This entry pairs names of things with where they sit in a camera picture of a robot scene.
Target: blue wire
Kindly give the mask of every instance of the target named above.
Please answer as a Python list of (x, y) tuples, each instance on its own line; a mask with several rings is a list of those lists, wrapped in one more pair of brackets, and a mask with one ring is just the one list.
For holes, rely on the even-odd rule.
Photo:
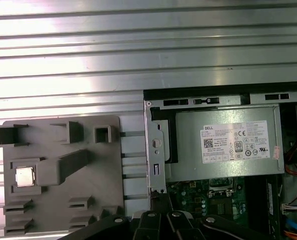
[(297, 230), (297, 223), (289, 218), (286, 219), (286, 223), (293, 229)]

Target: qr code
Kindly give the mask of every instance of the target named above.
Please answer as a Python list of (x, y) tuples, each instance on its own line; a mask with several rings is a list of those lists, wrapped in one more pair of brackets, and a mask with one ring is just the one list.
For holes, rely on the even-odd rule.
[(213, 138), (204, 139), (204, 148), (213, 148)]

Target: pink sticker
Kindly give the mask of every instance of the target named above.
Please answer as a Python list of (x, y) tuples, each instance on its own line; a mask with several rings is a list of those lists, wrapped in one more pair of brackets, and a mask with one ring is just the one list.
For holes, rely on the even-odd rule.
[(280, 146), (275, 146), (274, 147), (274, 152), (273, 152), (273, 159), (274, 160), (280, 160), (280, 152), (281, 152), (281, 147)]

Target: ribbed metal panel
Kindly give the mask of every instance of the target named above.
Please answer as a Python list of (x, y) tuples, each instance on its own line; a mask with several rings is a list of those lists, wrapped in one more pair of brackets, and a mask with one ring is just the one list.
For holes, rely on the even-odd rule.
[(120, 116), (129, 215), (148, 207), (143, 89), (288, 81), (297, 0), (0, 0), (0, 124)]

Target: power supply label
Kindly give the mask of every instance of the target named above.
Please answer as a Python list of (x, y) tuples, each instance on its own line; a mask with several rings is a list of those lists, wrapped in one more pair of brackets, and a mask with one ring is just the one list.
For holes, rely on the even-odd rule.
[(271, 156), (267, 121), (205, 125), (200, 139), (204, 164)]

